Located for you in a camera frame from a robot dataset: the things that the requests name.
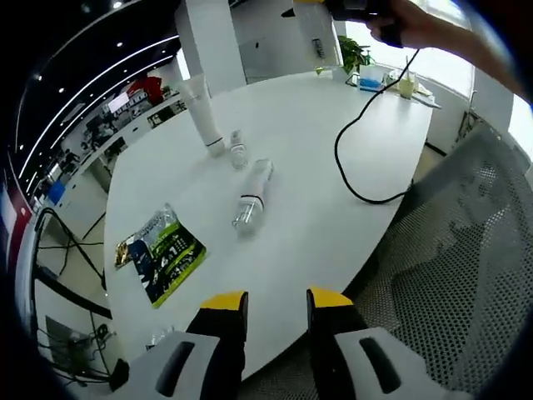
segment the clear plastic bottle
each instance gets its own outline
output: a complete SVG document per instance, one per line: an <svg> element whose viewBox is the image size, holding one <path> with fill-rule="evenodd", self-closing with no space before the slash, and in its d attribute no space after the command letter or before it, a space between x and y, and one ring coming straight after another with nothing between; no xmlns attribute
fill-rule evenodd
<svg viewBox="0 0 533 400"><path fill-rule="evenodd" d="M253 235L261 226L265 191L273 171L272 161L268 159L257 160L253 165L239 198L237 214L232 223L239 236Z"/></svg>
<svg viewBox="0 0 533 400"><path fill-rule="evenodd" d="M230 145L232 155L232 166L235 169L242 169L248 165L247 148L242 143L241 131L233 131Z"/></svg>

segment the window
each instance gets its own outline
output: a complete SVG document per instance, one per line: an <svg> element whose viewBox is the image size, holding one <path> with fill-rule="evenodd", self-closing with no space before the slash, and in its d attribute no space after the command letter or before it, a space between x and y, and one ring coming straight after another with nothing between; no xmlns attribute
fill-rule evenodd
<svg viewBox="0 0 533 400"><path fill-rule="evenodd" d="M450 0L418 0L414 3L439 18L463 27L469 26L462 11ZM378 42L371 36L364 23L347 22L346 35L361 45L371 46L370 52L376 62L390 67L403 68L415 53L411 48L393 48ZM412 63L411 70L467 98L471 95L474 68L469 62L454 54L436 48L423 49Z"/></svg>
<svg viewBox="0 0 533 400"><path fill-rule="evenodd" d="M525 100L516 95L513 101L509 133L533 161L533 115L531 115L531 107Z"/></svg>

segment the computer monitor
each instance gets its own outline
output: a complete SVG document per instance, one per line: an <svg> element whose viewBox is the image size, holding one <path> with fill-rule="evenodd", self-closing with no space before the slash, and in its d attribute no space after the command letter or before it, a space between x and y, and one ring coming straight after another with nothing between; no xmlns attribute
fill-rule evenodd
<svg viewBox="0 0 533 400"><path fill-rule="evenodd" d="M130 101L130 98L127 96L127 93L120 93L118 96L116 96L111 102L109 102L107 105L109 106L109 111L111 113L114 113L118 111L122 106L127 104L127 102Z"/></svg>

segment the white table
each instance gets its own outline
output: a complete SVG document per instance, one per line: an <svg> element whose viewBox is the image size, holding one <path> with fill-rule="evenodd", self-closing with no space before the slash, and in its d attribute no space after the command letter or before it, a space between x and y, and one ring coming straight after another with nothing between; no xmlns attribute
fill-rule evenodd
<svg viewBox="0 0 533 400"><path fill-rule="evenodd" d="M346 288L401 202L372 206L357 200L336 168L335 137L370 97L312 72L213 99L225 137L241 129L251 163L259 158L274 163L265 224L252 240L238 240L231 224L250 167L236 172L227 155L208 157L189 112L120 155L107 203L105 268L113 325L128 361L143 354L153 333L186 329L204 300L245 289L247 377L306 331L311 285ZM406 190L430 119L431 110L419 103L389 93L379 97L341 141L340 158L354 188L369 198ZM208 255L156 310L134 266L115 271L113 255L117 243L165 202Z"/></svg>

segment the wall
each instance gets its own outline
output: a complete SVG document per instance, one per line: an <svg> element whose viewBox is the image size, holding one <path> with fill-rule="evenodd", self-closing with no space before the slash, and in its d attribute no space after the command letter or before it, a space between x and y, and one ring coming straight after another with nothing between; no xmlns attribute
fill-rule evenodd
<svg viewBox="0 0 533 400"><path fill-rule="evenodd" d="M281 17L290 8L292 0L251 0L232 9L248 83L312 70L297 20Z"/></svg>

